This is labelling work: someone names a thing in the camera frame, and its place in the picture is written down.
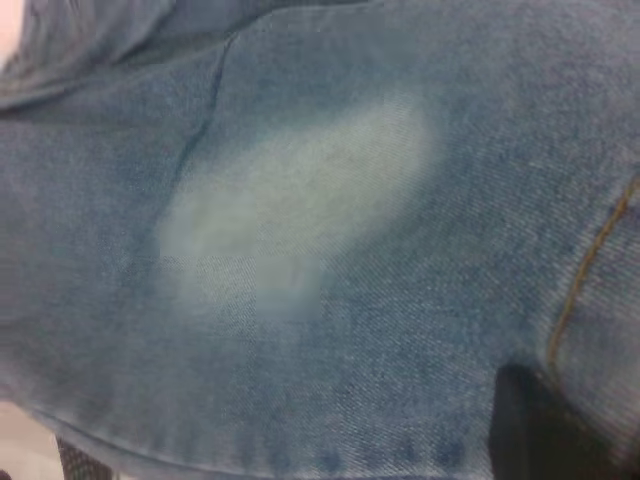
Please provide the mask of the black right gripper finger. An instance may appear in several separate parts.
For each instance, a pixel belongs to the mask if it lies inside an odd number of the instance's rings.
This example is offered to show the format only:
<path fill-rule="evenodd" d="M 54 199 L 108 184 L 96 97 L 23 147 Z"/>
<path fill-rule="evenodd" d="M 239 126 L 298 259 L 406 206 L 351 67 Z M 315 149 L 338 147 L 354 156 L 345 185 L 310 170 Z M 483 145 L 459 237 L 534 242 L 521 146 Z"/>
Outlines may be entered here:
<path fill-rule="evenodd" d="M 497 371 L 489 431 L 496 479 L 621 479 L 604 439 L 524 366 Z"/>

